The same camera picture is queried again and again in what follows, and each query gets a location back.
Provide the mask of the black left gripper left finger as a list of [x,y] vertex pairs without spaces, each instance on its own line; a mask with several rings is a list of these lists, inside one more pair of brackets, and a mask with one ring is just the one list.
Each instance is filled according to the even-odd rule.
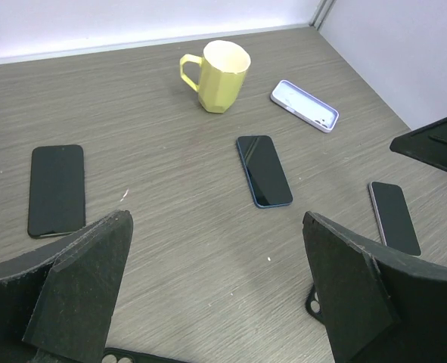
[[101,359],[132,234],[115,210],[0,262],[0,359]]

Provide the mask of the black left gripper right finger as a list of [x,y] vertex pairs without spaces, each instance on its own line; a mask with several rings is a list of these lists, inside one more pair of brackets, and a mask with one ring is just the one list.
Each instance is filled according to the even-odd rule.
[[303,240],[336,362],[447,362],[447,267],[313,212]]

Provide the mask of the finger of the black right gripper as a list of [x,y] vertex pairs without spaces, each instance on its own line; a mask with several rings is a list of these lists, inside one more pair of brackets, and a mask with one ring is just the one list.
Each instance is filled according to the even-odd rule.
[[447,172],[447,117],[394,138],[390,150]]

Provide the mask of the blue-edged smartphone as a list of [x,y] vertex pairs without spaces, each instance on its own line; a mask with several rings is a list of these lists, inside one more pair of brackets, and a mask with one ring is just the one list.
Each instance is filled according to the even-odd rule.
[[293,195],[273,140],[268,135],[246,135],[237,138],[236,146],[256,206],[291,205]]

